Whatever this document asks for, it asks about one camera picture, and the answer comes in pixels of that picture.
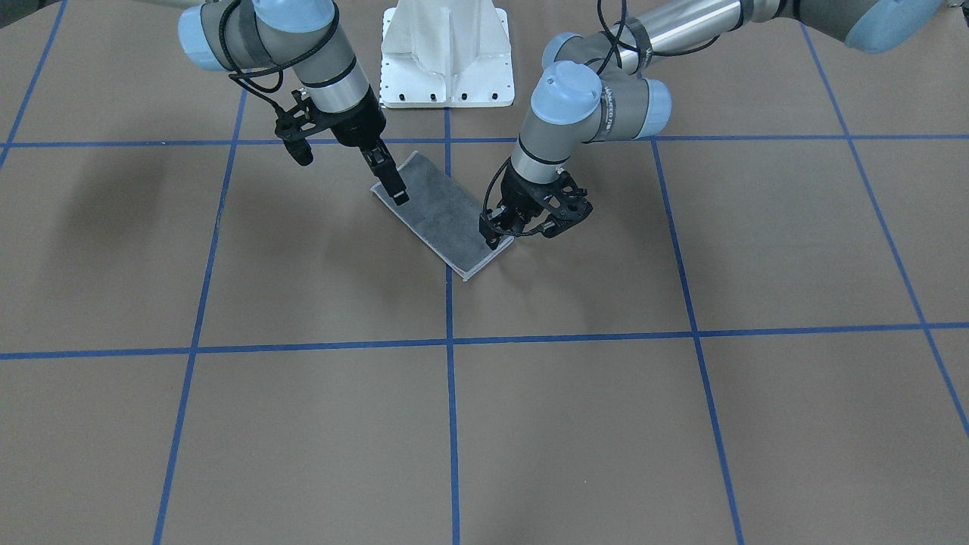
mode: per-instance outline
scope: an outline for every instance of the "black gripper mount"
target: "black gripper mount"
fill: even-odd
[[[313,162],[313,150],[306,139],[327,129],[334,129],[341,144],[359,148],[370,172],[380,179],[395,204],[400,206],[409,200],[407,187],[397,171],[397,165],[387,150],[387,145],[380,138],[386,121],[380,114],[379,106],[375,106],[377,100],[373,90],[367,91],[366,97],[359,104],[340,113],[322,112],[313,104],[312,99],[303,98],[299,90],[293,91],[293,99],[297,104],[291,109],[276,110],[275,133],[300,166],[305,167]],[[380,116],[380,120],[375,121],[374,115]],[[343,129],[339,134],[336,133],[338,128]]]
[[[592,213],[592,204],[585,197],[588,191],[578,187],[567,171],[562,171],[552,183],[532,183],[519,177],[521,188],[536,203],[548,211],[543,222],[542,236],[551,239],[575,227]]]

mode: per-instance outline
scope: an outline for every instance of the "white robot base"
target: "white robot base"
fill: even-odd
[[[400,0],[384,12],[387,108],[494,108],[515,101],[508,14],[491,0]]]

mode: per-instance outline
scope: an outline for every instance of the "floor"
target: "floor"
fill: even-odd
[[[371,81],[391,5],[341,4]],[[386,133],[478,196],[545,42],[597,29],[497,5],[516,105]],[[177,16],[0,30],[0,543],[969,542],[961,14],[651,67],[662,136],[584,146],[595,213],[468,283],[355,150],[290,161]]]

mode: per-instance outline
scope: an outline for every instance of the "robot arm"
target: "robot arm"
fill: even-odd
[[[504,236],[555,237],[592,211],[565,171],[579,144],[658,134],[672,111],[670,93],[634,76],[659,57],[712,45],[749,22],[794,18],[850,48],[881,52],[901,44],[940,0],[672,0],[589,37],[564,33],[543,54],[545,72],[531,98],[511,159],[499,170],[501,200],[484,209],[480,232],[495,248]],[[528,224],[543,212],[544,222]]]
[[[404,182],[380,138],[387,120],[332,0],[203,4],[182,14],[178,36],[198,66],[234,71],[230,78],[272,105],[276,136],[300,165],[313,161],[306,138],[330,129],[341,144],[359,148],[395,203],[407,202]],[[281,74],[290,67],[302,89],[293,92],[297,104],[285,110],[266,96],[279,89],[281,78],[272,88],[257,85],[252,78]],[[253,69],[262,70],[242,72]]]

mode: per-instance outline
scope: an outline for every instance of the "black band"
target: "black band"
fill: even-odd
[[[276,64],[269,51],[263,46],[263,39],[259,36],[259,28],[256,26],[256,8],[251,0],[246,0],[239,4],[238,31],[242,36],[242,43],[245,50],[256,61],[257,66]]]
[[[736,21],[736,25],[734,26],[734,28],[728,30],[727,32],[734,32],[737,28],[740,28],[741,26],[743,26],[743,23],[745,23],[745,22],[747,22],[747,19],[745,19],[744,16],[743,16],[743,6],[741,5],[740,6],[740,18]]]
[[[540,157],[536,157],[534,154],[532,154],[531,151],[528,150],[527,147],[525,147],[525,144],[523,144],[521,142],[521,135],[518,135],[518,147],[520,147],[521,150],[525,152],[525,155],[528,155],[528,157],[532,161],[535,161],[536,163],[542,163],[543,165],[556,166],[556,165],[561,165],[561,164],[563,164],[563,163],[565,163],[566,161],[569,160],[569,158],[566,157],[565,159],[562,159],[561,161],[546,161],[545,159],[542,159]]]
[[[626,28],[629,29],[636,40],[636,49],[640,51],[639,69],[642,70],[653,62],[653,42],[649,39],[649,32],[639,19],[635,17],[626,19]]]
[[[222,14],[222,18],[219,20],[219,45],[222,46],[222,54],[226,55],[226,58],[229,59],[229,64],[233,65],[232,68],[235,70],[234,74],[229,74],[230,80],[251,80],[253,78],[268,76],[269,74],[277,74],[284,69],[292,68],[300,62],[320,52],[320,49],[325,47],[329,41],[332,40],[333,36],[336,34],[336,30],[340,26],[340,9],[336,6],[336,4],[333,4],[333,20],[329,22],[327,33],[323,35],[323,38],[321,38],[319,42],[317,42],[316,46],[313,46],[313,48],[311,48],[309,51],[294,59],[288,60],[282,64],[276,64],[273,68],[243,74],[232,61],[232,57],[229,54],[229,47],[225,43],[225,21],[228,19],[228,15],[226,14],[238,7],[239,2],[240,0],[233,0],[233,3],[230,4],[226,11]]]
[[[784,11],[784,8],[787,8],[787,0],[781,0],[780,2],[777,3],[777,13],[774,14],[773,18],[780,17],[781,12]]]
[[[333,76],[329,80],[323,80],[317,83],[304,82],[303,86],[313,87],[314,89],[319,89],[321,87],[329,87],[335,83],[340,83],[344,78],[346,78],[347,76],[350,76],[350,73],[353,72],[354,68],[356,67],[357,67],[357,57],[354,55],[354,59],[350,61],[349,66],[343,69],[343,72],[340,72],[339,74],[337,74],[336,76]]]

